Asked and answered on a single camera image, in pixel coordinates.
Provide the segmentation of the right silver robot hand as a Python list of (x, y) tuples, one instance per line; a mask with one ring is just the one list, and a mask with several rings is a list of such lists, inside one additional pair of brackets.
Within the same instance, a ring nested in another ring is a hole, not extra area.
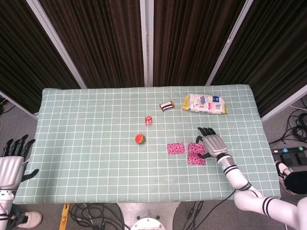
[(205, 145), (205, 154), (198, 153), (198, 157), (201, 159), (206, 159), (209, 157), (213, 157), (218, 159), (219, 155), (223, 156), (227, 153), (227, 147), (221, 137), (216, 134), (216, 132), (208, 127), (198, 127), (197, 128), (201, 132), (201, 136), (197, 136), (196, 143), (200, 141)]

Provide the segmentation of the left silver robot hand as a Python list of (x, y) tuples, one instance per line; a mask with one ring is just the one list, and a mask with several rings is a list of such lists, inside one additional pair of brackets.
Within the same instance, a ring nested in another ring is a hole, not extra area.
[(34, 178), (39, 169), (25, 174), (28, 161), (27, 156), (30, 148), (35, 143), (35, 139), (26, 142), (28, 135), (20, 139), (10, 139), (6, 142), (2, 153), (0, 154), (0, 189), (12, 190), (18, 189), (21, 182)]

